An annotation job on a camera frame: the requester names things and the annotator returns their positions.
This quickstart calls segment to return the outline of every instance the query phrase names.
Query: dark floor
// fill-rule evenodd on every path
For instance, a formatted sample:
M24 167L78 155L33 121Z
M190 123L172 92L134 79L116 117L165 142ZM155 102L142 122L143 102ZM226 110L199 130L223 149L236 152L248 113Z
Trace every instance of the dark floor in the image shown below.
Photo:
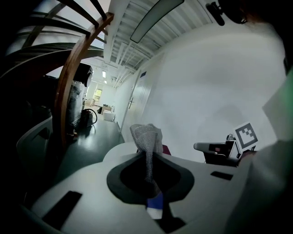
M54 184L80 168L102 162L108 151L121 143L124 143L124 140L116 123L97 120L91 127L81 130L78 139L68 147Z

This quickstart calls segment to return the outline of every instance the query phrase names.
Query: ceiling light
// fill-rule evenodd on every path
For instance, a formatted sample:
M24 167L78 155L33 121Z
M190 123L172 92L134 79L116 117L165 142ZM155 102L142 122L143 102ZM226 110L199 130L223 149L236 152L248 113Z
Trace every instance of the ceiling light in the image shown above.
M182 3L184 0L160 0L157 2L136 27L130 39L138 43L160 19Z

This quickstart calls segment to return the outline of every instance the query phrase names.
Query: black opening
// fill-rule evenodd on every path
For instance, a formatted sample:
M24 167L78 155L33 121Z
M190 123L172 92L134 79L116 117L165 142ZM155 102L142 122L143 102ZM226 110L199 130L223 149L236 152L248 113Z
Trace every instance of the black opening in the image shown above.
M219 171L214 171L211 173L212 176L215 176L215 177L218 177L218 178L221 178L221 179L225 179L225 180L228 180L230 181L233 177L233 175L231 174L226 174L226 173L222 173L222 172L219 172Z
M128 188L146 198L153 198L154 196L156 196L156 194L153 193L153 184L146 182L145 177L145 157L141 157L131 165L124 168L120 174L122 183L125 184ZM165 193L168 189L170 189L179 182L181 175L176 169L154 157L153 178L162 193Z

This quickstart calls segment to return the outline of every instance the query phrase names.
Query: white surface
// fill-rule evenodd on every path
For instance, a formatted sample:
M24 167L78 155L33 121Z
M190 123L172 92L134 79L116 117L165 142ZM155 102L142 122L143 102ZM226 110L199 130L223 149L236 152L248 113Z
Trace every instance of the white surface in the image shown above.
M108 105L108 106L112 106L114 103L114 98L115 98L115 94L116 94L116 89L114 89L113 87L109 86L109 85L104 85L103 86L103 91L100 97L100 105Z
M103 162L114 160L124 155L134 154L136 152L137 152L137 147L134 142L122 143L122 144L116 145L111 150L109 150L109 152L104 157Z
M125 82L117 89L114 106L116 114L116 122L122 127L123 118L128 108L129 100L132 95L134 85L136 83L137 74L130 76Z
M151 216L152 219L162 219L163 210L147 207L146 212Z
M108 188L106 175L110 170L134 156L136 154L96 163L78 170L45 192L34 203L31 211L43 217L68 191L76 191L82 193L82 197L62 225L61 232L163 234L146 212L145 206L124 203ZM141 225L133 225L133 222L138 223L142 220Z
M59 67L59 68L56 68L56 69L53 70L53 71L50 71L49 73L47 73L47 75L50 75L50 76L53 76L53 77L59 78L62 69L63 69L63 66L61 66L61 67Z
M91 81L90 86L87 88L87 99L92 99L95 95L95 91L97 88L97 82Z
M153 123L172 155L199 162L204 155L195 142L225 141L243 122L253 124L258 150L275 142L262 107L286 78L284 50L273 31L262 29L213 24L167 44L161 66L149 68L156 84L133 123Z
M115 118L115 114L111 113L111 111L103 112L104 120L112 122Z

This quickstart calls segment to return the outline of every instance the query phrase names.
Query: white wall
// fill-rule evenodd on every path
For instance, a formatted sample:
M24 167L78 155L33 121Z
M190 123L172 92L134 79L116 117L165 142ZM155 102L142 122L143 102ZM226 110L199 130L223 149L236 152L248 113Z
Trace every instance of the white wall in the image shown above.
M61 66L61 67L59 67L59 68L56 68L56 69L53 70L53 71L50 71L49 73L47 73L47 75L50 75L50 76L53 76L53 77L59 78L62 69L63 69L63 66Z
M100 106L104 104L112 106L114 104L115 94L116 94L116 89L114 89L113 87L109 85L104 85L100 102L99 102Z
M114 112L116 114L115 120L119 124L120 127L122 126L124 115L128 107L129 100L131 98L131 94L134 89L136 79L137 79L137 73L128 77L116 91L116 95L114 98L114 106L115 106Z
M140 123L161 128L172 155L204 162L195 142L224 142L246 121L259 138L256 149L276 141L262 107L285 80L284 50L270 28L207 25L161 52Z
M97 82L91 81L90 86L87 88L87 95L86 95L86 99L92 99L95 91L97 88Z

